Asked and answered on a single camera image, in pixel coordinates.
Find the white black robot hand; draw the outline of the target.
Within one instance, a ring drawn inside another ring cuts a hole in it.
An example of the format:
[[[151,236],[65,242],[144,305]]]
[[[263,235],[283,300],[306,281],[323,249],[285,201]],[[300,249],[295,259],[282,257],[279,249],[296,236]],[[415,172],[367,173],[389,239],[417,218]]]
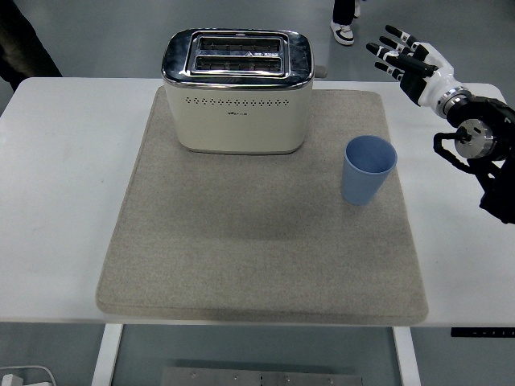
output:
[[[446,92],[462,87],[454,68],[432,45],[394,26],[385,30],[389,34],[366,49],[377,58],[375,68],[392,76],[416,105],[436,109]]]

